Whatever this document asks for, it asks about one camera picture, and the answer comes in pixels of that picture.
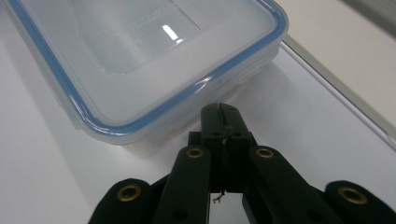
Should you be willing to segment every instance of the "container lid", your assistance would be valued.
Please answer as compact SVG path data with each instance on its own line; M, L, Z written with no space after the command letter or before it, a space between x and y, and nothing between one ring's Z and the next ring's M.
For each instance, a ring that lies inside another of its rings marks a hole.
M136 133L287 29L272 0L8 0L80 119Z

